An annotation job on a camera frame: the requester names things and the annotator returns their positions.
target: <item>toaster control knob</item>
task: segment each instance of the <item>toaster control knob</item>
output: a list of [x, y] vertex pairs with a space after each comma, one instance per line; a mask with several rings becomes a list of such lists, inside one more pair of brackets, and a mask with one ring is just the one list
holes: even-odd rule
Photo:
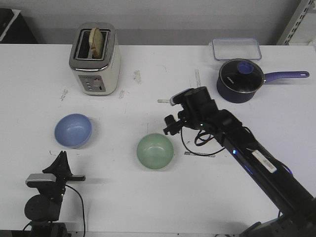
[[99, 79], [95, 79], [95, 80], [93, 81], [93, 86], [94, 86], [94, 87], [100, 87], [100, 86], [101, 86], [101, 81], [100, 81]]

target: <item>bread slice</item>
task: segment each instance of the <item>bread slice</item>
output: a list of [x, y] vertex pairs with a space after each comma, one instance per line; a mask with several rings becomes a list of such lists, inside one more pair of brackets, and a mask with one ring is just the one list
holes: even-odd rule
[[101, 58], [104, 38], [99, 28], [93, 28], [89, 35], [89, 45], [94, 58]]

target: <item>white label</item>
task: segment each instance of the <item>white label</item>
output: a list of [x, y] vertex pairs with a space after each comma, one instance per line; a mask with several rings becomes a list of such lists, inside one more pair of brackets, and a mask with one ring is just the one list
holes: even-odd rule
[[277, 171], [277, 168], [260, 151], [255, 150], [252, 154], [270, 173]]

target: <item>white table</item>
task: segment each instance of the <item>white table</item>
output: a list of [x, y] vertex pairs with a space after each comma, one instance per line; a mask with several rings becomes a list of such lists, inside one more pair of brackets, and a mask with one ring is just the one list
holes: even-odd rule
[[[168, 136], [175, 155], [158, 171], [137, 159], [139, 140], [163, 133], [164, 117], [181, 106], [158, 103], [201, 85], [219, 109], [231, 111], [262, 145], [286, 163], [297, 180], [316, 196], [316, 54], [308, 46], [261, 46], [264, 73], [308, 71], [307, 79], [280, 79], [264, 85], [243, 104], [225, 101], [216, 91], [220, 63], [208, 46], [120, 46], [122, 64], [116, 91], [85, 95], [68, 60], [71, 45], [0, 44], [0, 229], [19, 230], [29, 221], [28, 199], [38, 194], [25, 180], [41, 173], [61, 150], [67, 151], [72, 183], [83, 196], [90, 232], [241, 233], [257, 221], [276, 218], [277, 208], [223, 151], [214, 158], [184, 155], [180, 136]], [[140, 80], [135, 80], [135, 72]], [[88, 143], [65, 149], [54, 139], [59, 119], [82, 113], [93, 123]], [[192, 146], [197, 131], [185, 130], [197, 152], [212, 152], [216, 142]], [[81, 231], [81, 205], [67, 190], [60, 221]]]

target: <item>pan handle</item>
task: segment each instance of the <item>pan handle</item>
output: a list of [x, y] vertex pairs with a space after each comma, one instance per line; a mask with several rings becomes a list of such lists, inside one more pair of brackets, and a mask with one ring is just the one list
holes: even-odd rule
[[309, 72], [306, 71], [267, 73], [265, 74], [265, 82], [270, 82], [280, 78], [308, 78], [309, 76]]

